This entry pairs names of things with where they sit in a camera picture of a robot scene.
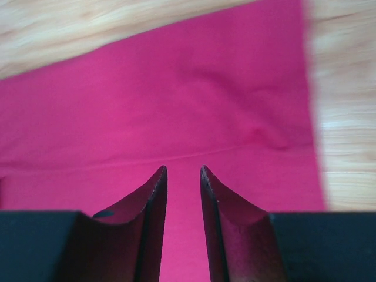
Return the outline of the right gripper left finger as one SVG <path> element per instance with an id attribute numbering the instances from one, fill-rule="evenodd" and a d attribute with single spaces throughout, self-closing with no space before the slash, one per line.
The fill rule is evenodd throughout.
<path id="1" fill-rule="evenodd" d="M 2 281 L 158 281 L 167 169 L 87 216 L 80 211 L 2 211 Z"/>

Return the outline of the crimson red t shirt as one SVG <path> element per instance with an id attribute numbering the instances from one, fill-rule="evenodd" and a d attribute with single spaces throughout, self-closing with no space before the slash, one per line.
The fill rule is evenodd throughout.
<path id="1" fill-rule="evenodd" d="M 256 1 L 1 81 L 1 207 L 95 213 L 168 171 L 162 281 L 209 281 L 199 173 L 325 208 L 303 3 Z"/>

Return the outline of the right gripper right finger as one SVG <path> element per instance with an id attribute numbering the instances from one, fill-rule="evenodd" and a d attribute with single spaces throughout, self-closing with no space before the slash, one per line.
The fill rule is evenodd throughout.
<path id="1" fill-rule="evenodd" d="M 211 281 L 375 280 L 373 211 L 268 212 L 207 167 L 200 194 Z"/>

